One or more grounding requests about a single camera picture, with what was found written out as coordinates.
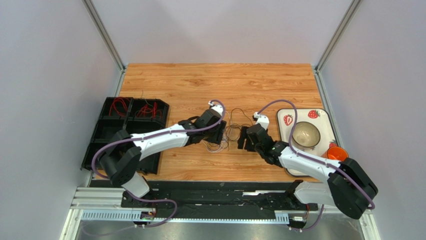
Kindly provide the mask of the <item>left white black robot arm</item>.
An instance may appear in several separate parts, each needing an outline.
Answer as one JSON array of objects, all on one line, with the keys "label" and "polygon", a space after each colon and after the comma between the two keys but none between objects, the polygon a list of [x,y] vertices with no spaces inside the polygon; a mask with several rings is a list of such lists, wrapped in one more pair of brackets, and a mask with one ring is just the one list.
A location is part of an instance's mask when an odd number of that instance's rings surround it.
[{"label": "left white black robot arm", "polygon": [[115,187],[124,188],[133,198],[142,200],[151,191],[137,167],[145,158],[169,149],[183,148],[202,141],[219,144],[226,122],[226,108],[214,105],[202,115],[182,120],[171,127],[138,134],[120,130],[115,139],[93,156],[91,167]]}]

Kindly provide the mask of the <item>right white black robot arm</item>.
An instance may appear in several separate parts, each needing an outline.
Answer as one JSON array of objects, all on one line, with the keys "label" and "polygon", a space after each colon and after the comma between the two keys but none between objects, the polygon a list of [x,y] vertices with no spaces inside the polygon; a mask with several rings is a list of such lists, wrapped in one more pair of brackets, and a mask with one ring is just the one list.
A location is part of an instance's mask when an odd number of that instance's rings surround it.
[{"label": "right white black robot arm", "polygon": [[335,206],[355,220],[360,219],[366,210],[375,208],[373,199],[378,188],[356,160],[347,157],[338,161],[308,154],[287,142],[273,140],[260,124],[243,127],[240,148],[243,139],[266,163],[296,170],[318,180],[302,181],[290,191],[299,202]]}]

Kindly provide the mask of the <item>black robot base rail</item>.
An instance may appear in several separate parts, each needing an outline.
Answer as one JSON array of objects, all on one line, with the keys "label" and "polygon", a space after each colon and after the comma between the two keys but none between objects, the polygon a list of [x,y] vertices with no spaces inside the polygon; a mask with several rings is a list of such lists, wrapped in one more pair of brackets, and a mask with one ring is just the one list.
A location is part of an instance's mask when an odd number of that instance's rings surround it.
[{"label": "black robot base rail", "polygon": [[152,191],[146,199],[177,203],[174,219],[271,220],[276,211],[305,213],[320,208],[287,193],[290,182],[150,180],[148,184]]}]

